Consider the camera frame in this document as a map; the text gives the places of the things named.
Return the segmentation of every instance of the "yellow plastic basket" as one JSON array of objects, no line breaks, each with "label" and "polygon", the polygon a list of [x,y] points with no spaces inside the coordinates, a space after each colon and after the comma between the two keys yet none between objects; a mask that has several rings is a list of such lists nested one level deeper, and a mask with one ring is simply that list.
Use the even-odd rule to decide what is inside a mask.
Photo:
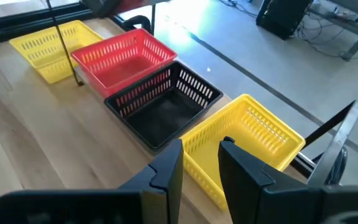
[{"label": "yellow plastic basket", "polygon": [[221,210],[227,209],[227,203],[219,176],[218,149],[225,136],[279,171],[305,145],[298,133],[249,95],[239,96],[184,134],[185,170]]},{"label": "yellow plastic basket", "polygon": [[[81,21],[67,22],[59,28],[69,53],[103,40]],[[12,39],[9,43],[49,84],[73,74],[56,27]]]}]

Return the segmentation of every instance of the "metal pole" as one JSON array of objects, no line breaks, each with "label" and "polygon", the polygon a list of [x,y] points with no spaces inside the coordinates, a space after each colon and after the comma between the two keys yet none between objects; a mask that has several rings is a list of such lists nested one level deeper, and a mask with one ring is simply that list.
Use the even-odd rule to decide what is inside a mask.
[{"label": "metal pole", "polygon": [[73,72],[75,82],[77,83],[78,86],[82,86],[82,85],[84,85],[84,83],[78,79],[78,77],[77,77],[77,75],[75,73],[74,66],[73,66],[73,64],[72,64],[72,62],[70,60],[70,55],[68,54],[68,51],[67,51],[67,48],[66,48],[66,45],[65,45],[65,41],[63,40],[62,33],[60,32],[60,29],[59,29],[59,25],[57,24],[56,18],[53,15],[52,6],[50,5],[50,0],[47,0],[47,4],[48,4],[50,15],[52,17],[52,21],[55,24],[55,27],[57,29],[57,33],[59,34],[60,42],[62,43],[63,49],[65,50],[66,58],[68,60],[68,64],[70,65],[71,71]]},{"label": "metal pole", "polygon": [[152,6],[152,35],[154,35],[154,27],[155,27],[155,5]]},{"label": "metal pole", "polygon": [[338,158],[338,155],[342,151],[350,131],[358,119],[358,101],[353,101],[353,103],[350,104],[350,108],[349,106],[346,108],[348,108],[346,111],[346,117],[329,143],[328,148],[321,156],[316,168],[311,173],[307,182],[308,185],[312,185],[314,187],[324,185]]}]

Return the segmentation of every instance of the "black equipment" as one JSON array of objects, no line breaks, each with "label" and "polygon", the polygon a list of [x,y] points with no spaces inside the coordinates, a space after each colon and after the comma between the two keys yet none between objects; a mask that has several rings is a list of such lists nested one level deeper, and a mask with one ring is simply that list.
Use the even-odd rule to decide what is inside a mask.
[{"label": "black equipment", "polygon": [[0,197],[0,224],[178,223],[183,177],[174,140],[131,180],[112,190],[23,190]]},{"label": "black equipment", "polygon": [[227,138],[218,154],[233,224],[358,223],[358,186],[305,185]]},{"label": "black equipment", "polygon": [[114,13],[122,0],[82,0],[82,3],[98,17],[108,17]]},{"label": "black equipment", "polygon": [[286,40],[302,21],[313,0],[264,0],[256,24]]}]

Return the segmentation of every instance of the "wooden table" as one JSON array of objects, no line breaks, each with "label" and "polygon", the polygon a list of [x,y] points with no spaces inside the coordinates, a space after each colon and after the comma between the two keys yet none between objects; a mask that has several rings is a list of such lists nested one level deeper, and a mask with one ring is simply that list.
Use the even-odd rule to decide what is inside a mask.
[{"label": "wooden table", "polygon": [[[87,24],[104,38],[122,32],[107,20]],[[6,42],[0,43],[0,77],[0,177],[10,177],[0,178],[0,195],[113,189],[153,159],[90,86],[78,87],[73,78],[46,84]],[[223,96],[198,122],[230,100]],[[291,167],[285,172],[304,181]],[[184,173],[179,222],[221,224],[231,218]]]}]

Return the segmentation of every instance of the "basket rim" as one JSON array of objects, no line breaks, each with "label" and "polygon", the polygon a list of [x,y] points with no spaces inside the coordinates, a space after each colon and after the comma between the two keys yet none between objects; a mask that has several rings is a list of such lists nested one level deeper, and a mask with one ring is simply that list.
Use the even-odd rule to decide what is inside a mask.
[{"label": "basket rim", "polygon": [[[170,51],[170,53],[172,54],[169,58],[155,64],[155,65],[152,65],[148,68],[145,68],[144,70],[142,71],[139,71],[137,72],[136,74],[133,74],[123,80],[120,80],[119,82],[113,84],[113,85],[109,85],[109,86],[106,86],[104,83],[102,83],[100,81],[100,79],[97,78],[97,76],[95,75],[94,72],[91,72],[91,70],[88,69],[87,66],[85,66],[85,64],[82,62],[82,60],[78,57],[79,54],[83,54],[83,52],[87,52],[88,49],[90,47],[95,47],[95,46],[99,46],[99,45],[105,45],[106,42],[110,42],[110,41],[113,41],[113,40],[116,40],[116,39],[122,39],[124,38],[125,36],[127,35],[131,35],[132,33],[143,33],[145,35],[148,35],[149,37],[151,37],[153,39],[153,41],[156,41],[158,42],[159,44],[161,44],[163,47],[165,47],[168,51]],[[81,66],[81,68],[83,70],[86,71],[87,74],[90,74],[90,75],[87,75],[88,77],[90,76],[90,78],[92,78],[95,82],[97,82],[99,85],[101,85],[103,88],[104,88],[104,91],[109,91],[109,90],[113,90],[115,89],[116,86],[119,86],[120,84],[123,84],[124,82],[127,82],[135,77],[138,77],[141,73],[150,73],[152,71],[155,71],[157,68],[159,68],[161,65],[166,65],[168,64],[169,62],[171,62],[172,60],[174,60],[178,55],[176,52],[174,52],[171,48],[169,48],[168,46],[166,46],[164,43],[162,43],[161,41],[159,41],[157,38],[155,38],[153,35],[151,35],[149,32],[147,32],[145,29],[143,28],[140,28],[140,29],[133,29],[133,30],[130,30],[128,32],[125,32],[123,34],[119,34],[119,35],[115,35],[115,36],[112,36],[110,38],[107,38],[107,39],[104,39],[100,42],[97,42],[95,44],[91,44],[89,46],[86,46],[86,47],[82,47],[80,49],[77,49],[75,51],[73,51],[71,53],[71,56],[72,58],[78,62],[78,64]]]}]

